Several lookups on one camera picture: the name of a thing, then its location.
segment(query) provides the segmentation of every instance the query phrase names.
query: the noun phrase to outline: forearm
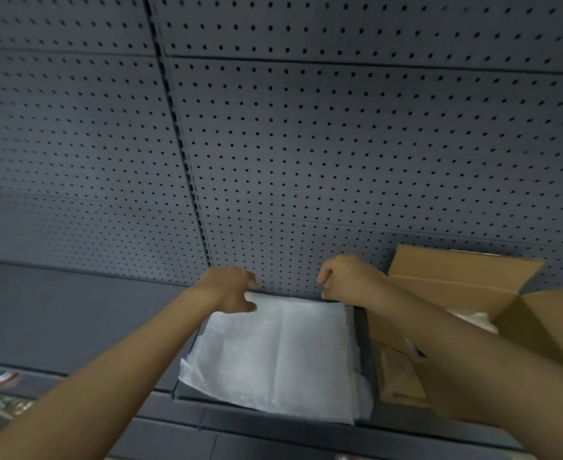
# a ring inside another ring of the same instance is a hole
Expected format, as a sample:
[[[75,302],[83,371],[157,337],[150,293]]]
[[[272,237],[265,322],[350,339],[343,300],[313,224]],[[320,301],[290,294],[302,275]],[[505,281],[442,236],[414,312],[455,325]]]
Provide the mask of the forearm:
[[[0,458],[103,458],[209,315],[196,295],[188,289],[37,401],[0,433]]]
[[[367,305],[540,459],[563,458],[563,367],[388,280]]]

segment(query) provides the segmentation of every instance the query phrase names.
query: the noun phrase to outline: left hand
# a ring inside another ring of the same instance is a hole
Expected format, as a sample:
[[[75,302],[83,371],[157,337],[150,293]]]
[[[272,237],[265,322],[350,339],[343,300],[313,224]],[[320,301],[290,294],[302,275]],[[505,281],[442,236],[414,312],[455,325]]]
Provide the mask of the left hand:
[[[237,266],[212,266],[191,287],[204,294],[213,311],[223,313],[245,313],[255,311],[256,304],[243,296],[247,287],[256,287],[254,273]]]

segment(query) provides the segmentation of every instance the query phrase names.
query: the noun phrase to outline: hand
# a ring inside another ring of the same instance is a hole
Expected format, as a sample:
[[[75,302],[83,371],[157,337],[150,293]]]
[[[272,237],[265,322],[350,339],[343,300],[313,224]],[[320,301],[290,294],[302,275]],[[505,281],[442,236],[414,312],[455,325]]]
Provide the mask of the hand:
[[[242,313],[256,309],[256,304],[243,296],[248,286],[256,287],[254,273],[237,266],[212,266],[190,289],[202,293],[212,311]]]
[[[350,253],[326,260],[320,268],[317,281],[324,285],[323,299],[369,308],[373,300],[381,295],[381,285],[386,281],[386,275]]]

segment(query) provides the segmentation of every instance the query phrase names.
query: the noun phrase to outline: right hand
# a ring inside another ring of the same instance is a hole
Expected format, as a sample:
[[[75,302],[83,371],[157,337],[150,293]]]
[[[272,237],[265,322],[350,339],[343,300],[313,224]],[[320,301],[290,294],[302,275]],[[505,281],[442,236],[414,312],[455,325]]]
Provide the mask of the right hand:
[[[337,255],[326,260],[318,284],[323,284],[322,298],[343,302],[346,305],[369,308],[381,295],[386,275],[357,255]]]

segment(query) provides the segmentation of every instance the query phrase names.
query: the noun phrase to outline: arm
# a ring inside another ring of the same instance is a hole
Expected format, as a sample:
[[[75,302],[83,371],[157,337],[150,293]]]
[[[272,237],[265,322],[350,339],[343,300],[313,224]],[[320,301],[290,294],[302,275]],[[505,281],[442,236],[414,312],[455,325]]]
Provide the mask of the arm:
[[[209,268],[137,331],[54,387],[0,433],[0,459],[100,459],[186,340],[213,311],[253,311],[254,274]]]
[[[324,262],[318,283],[323,298],[385,317],[540,460],[563,459],[563,366],[402,289],[356,255]]]

